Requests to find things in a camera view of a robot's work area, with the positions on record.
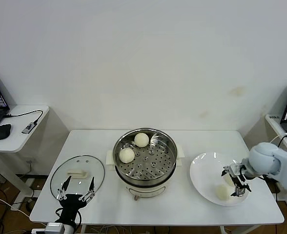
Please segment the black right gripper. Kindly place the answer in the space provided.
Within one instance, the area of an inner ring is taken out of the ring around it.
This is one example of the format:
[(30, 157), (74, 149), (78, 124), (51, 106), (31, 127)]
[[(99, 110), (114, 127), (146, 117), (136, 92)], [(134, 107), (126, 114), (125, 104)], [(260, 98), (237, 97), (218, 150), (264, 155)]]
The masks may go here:
[(236, 175), (232, 178), (235, 186), (235, 191), (230, 196), (243, 196), (246, 191), (251, 192), (249, 186), (245, 186), (246, 178), (243, 175)]

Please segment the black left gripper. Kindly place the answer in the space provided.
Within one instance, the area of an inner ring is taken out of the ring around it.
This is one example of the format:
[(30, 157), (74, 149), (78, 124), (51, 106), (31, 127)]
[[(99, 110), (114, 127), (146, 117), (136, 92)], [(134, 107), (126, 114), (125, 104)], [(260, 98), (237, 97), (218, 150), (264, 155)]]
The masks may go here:
[(79, 209), (85, 207), (87, 202), (93, 199), (95, 196), (94, 191), (94, 177), (92, 177), (88, 191), (84, 194), (67, 194), (66, 191), (71, 181), (69, 176), (65, 182), (62, 183), (61, 187), (57, 189), (57, 200), (60, 201), (62, 207), (60, 221), (61, 222), (74, 222), (78, 214)]

